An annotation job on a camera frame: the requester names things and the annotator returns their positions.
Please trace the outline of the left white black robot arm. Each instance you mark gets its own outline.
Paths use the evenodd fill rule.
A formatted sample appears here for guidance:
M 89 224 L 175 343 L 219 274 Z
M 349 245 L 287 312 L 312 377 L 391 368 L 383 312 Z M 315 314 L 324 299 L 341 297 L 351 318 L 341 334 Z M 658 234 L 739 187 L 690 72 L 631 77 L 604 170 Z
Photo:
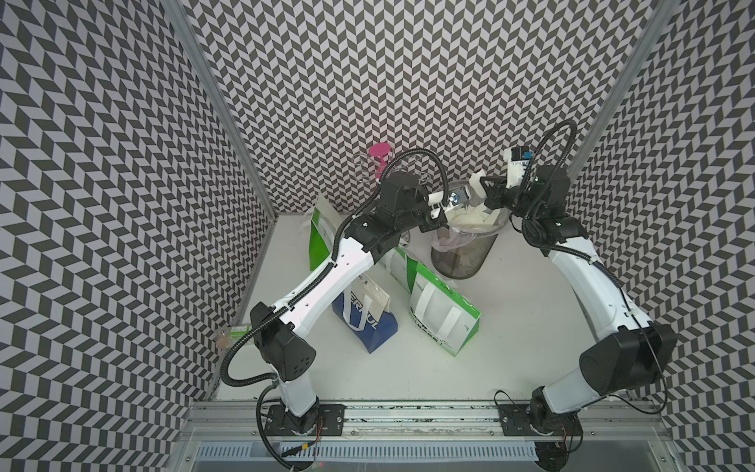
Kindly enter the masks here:
M 432 194 L 413 173 L 385 171 L 367 202 L 336 230 L 328 258 L 285 299 L 252 309 L 254 344 L 273 368 L 287 421 L 297 433 L 311 432 L 320 408 L 308 374 L 317 354 L 307 336 L 326 308 L 396 248 L 404 233 L 416 227 L 428 232 L 446 223 L 445 171 L 440 181 L 442 190 Z

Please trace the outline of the blue white paper bag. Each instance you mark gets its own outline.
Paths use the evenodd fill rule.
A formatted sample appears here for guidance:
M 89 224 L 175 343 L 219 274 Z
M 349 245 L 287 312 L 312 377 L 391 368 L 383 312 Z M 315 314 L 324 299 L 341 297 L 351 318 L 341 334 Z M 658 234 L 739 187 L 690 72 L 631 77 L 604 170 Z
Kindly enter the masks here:
M 389 311 L 390 296 L 371 277 L 360 275 L 332 302 L 332 311 L 346 324 L 369 354 L 397 334 L 397 319 Z

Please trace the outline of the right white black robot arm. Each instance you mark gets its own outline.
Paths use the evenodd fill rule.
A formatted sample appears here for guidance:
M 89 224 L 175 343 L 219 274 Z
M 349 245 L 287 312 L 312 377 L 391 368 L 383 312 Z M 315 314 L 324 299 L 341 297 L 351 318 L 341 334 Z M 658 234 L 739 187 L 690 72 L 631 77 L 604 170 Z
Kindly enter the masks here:
M 567 212 L 566 170 L 545 165 L 514 186 L 505 177 L 473 181 L 486 208 L 506 208 L 520 218 L 525 241 L 566 277 L 595 338 L 573 371 L 533 391 L 527 410 L 531 430 L 541 436 L 561 433 L 586 406 L 617 391 L 662 383 L 678 336 L 629 299 L 585 227 Z

